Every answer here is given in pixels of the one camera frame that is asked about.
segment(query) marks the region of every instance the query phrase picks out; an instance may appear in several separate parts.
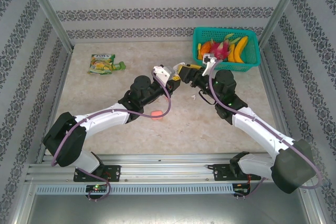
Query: beige table surface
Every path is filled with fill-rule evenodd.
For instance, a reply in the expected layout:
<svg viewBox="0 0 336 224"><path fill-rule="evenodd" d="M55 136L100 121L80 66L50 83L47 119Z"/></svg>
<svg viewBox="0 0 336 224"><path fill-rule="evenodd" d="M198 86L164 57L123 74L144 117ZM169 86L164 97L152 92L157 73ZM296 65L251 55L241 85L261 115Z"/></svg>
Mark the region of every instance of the beige table surface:
<svg viewBox="0 0 336 224"><path fill-rule="evenodd" d="M115 62L124 61L127 68L107 76L87 74L91 54L115 54ZM66 111L79 115L107 108L123 97L135 77L150 77L153 66L180 62L193 63L192 42L76 44L56 118ZM274 126L259 69L234 72L234 77L239 97ZM247 134L220 119L214 106L197 93L198 88L181 83L172 95L170 113L162 120L140 117L92 136L83 148L96 154L264 152ZM165 97L160 97L144 110L150 114L166 108Z"/></svg>

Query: snack bag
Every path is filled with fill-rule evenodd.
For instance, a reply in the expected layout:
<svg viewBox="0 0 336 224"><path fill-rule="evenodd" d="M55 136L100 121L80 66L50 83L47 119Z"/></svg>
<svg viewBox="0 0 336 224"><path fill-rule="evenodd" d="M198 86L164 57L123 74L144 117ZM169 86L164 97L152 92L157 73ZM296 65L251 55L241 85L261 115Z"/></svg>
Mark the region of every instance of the snack bag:
<svg viewBox="0 0 336 224"><path fill-rule="evenodd" d="M112 74L115 55L92 55L90 74Z"/></svg>

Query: dragon fruit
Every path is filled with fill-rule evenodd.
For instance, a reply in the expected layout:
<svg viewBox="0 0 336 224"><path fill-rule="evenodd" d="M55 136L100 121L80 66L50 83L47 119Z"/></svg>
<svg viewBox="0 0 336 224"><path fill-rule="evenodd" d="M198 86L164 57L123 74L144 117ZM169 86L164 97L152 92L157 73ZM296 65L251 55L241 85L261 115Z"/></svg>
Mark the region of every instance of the dragon fruit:
<svg viewBox="0 0 336 224"><path fill-rule="evenodd" d="M230 52L229 49L229 40L226 39L224 42L214 42L213 39L210 41L211 49L210 54L214 54L217 60L224 60L228 57Z"/></svg>

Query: plastic basket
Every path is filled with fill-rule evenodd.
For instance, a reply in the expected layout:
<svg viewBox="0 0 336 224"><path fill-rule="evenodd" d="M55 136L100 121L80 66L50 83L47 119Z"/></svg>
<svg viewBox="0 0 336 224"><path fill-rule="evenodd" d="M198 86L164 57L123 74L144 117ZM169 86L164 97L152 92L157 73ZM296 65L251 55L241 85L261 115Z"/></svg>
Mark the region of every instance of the plastic basket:
<svg viewBox="0 0 336 224"><path fill-rule="evenodd" d="M216 42L224 40L224 37L228 34L234 34L230 39L235 39L237 37L248 36L248 42L245 46L240 57L244 63L232 63L232 62L222 62L216 69L226 69L231 71L241 71L246 72L252 67L260 65L260 52L258 47L257 35L251 30L240 30L240 29L228 29L228 28L215 28L215 27L196 27L194 30L193 37L193 57L198 65L202 65L203 62L197 59L197 45L198 43L205 43L211 39Z"/></svg>

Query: patterned wallpaper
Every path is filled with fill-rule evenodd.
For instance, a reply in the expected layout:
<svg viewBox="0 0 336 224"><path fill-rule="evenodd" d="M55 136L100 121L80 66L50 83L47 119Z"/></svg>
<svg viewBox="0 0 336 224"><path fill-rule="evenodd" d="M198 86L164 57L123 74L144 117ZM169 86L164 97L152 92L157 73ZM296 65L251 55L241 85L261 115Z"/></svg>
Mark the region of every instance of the patterned wallpaper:
<svg viewBox="0 0 336 224"><path fill-rule="evenodd" d="M50 0L73 43L191 40L197 26L261 35L279 0Z"/></svg>
<svg viewBox="0 0 336 224"><path fill-rule="evenodd" d="M322 172L327 223L336 223L335 15L335 0L291 0L264 48L289 131L311 144Z"/></svg>
<svg viewBox="0 0 336 224"><path fill-rule="evenodd" d="M0 223L34 163L68 57L37 0L0 0Z"/></svg>

